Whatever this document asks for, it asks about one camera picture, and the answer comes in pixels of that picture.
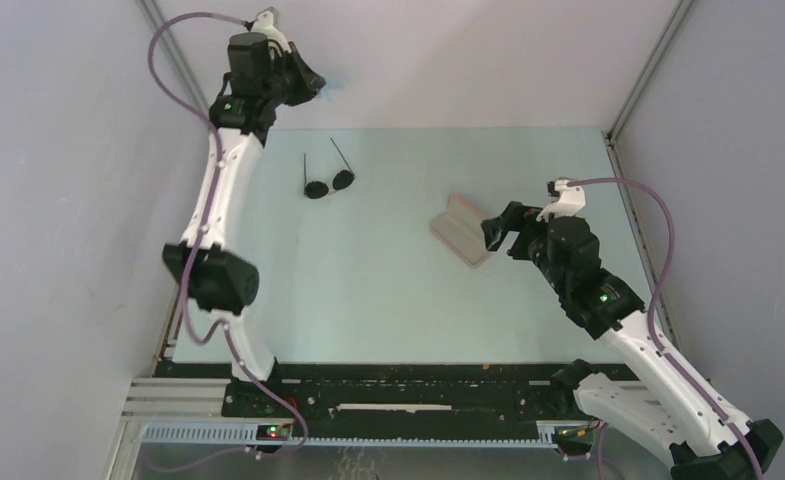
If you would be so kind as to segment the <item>light blue cleaning cloth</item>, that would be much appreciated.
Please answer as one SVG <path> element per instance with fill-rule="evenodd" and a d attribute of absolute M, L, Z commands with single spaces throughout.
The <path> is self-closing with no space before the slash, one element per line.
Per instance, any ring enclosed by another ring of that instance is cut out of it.
<path fill-rule="evenodd" d="M 346 83 L 341 78 L 335 76 L 328 76 L 326 84 L 321 89 L 319 98 L 325 102 L 332 102 L 337 99 L 346 88 Z"/>

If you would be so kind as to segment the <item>pink glasses case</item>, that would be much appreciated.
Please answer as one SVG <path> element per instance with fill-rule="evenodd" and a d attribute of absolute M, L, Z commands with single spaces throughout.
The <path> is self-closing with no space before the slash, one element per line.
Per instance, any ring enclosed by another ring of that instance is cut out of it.
<path fill-rule="evenodd" d="M 486 219 L 486 214 L 479 208 L 461 195 L 453 194 L 446 210 L 431 220 L 429 229 L 464 264 L 476 269 L 491 256 L 481 229 L 481 222 Z"/>

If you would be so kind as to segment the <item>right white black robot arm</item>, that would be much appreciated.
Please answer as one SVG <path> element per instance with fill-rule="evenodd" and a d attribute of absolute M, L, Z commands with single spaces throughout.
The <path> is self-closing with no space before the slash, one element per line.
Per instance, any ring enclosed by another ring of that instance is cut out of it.
<path fill-rule="evenodd" d="M 486 249 L 498 250 L 516 233 L 509 256 L 532 262 L 568 319 L 616 353 L 651 395 L 623 391 L 590 363 L 576 360 L 553 381 L 553 411 L 603 421 L 645 447 L 674 479 L 764 478 L 783 442 L 780 429 L 727 402 L 648 324 L 644 302 L 603 267 L 600 241 L 585 219 L 542 220 L 540 212 L 511 202 L 499 216 L 482 221 Z"/>

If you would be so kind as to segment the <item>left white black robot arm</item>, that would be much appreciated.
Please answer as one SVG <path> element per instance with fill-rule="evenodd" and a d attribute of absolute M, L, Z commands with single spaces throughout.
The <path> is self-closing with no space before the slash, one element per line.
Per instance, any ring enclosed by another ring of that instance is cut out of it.
<path fill-rule="evenodd" d="M 246 391 L 246 404 L 267 417 L 282 408 L 284 390 L 267 379 L 275 365 L 269 347 L 246 332 L 246 312 L 257 296 L 260 275 L 231 245 L 277 108 L 312 100 L 325 80 L 284 34 L 259 22 L 230 38 L 227 55 L 229 70 L 203 117 L 209 153 L 199 197 L 181 240 L 166 244 L 162 258 L 180 287 L 182 310 L 195 304 L 209 315 L 211 327 L 203 336 L 191 321 L 186 323 L 189 337 L 203 345 L 218 332 L 225 335 L 234 376 L 256 379 Z"/>

